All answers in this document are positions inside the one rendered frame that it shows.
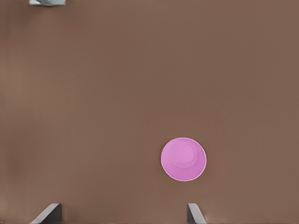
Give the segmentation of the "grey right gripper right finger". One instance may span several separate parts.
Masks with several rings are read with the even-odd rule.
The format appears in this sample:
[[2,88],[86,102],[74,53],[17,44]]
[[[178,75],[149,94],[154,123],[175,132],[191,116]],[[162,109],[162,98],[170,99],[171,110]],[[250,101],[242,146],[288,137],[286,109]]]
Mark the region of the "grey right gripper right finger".
[[196,203],[187,204],[187,224],[207,224],[199,206]]

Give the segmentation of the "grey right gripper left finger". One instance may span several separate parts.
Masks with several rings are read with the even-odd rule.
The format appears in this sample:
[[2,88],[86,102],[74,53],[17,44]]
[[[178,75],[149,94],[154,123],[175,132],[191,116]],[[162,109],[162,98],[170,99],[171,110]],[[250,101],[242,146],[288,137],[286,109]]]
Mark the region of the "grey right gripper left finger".
[[50,204],[29,224],[62,224],[62,204]]

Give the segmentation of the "pink bowl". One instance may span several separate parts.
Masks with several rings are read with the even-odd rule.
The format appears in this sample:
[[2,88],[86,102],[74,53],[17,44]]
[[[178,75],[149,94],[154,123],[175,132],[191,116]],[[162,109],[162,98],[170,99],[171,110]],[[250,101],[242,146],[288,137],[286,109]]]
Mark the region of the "pink bowl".
[[180,182],[189,182],[204,173],[207,155],[197,141],[179,137],[165,144],[161,151],[160,163],[170,178]]

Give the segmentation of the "silver frame post foot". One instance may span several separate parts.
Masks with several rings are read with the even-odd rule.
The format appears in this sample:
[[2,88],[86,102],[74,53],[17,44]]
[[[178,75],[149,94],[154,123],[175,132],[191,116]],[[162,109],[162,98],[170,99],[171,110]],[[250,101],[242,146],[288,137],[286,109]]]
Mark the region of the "silver frame post foot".
[[29,4],[32,6],[57,7],[65,6],[66,0],[29,0]]

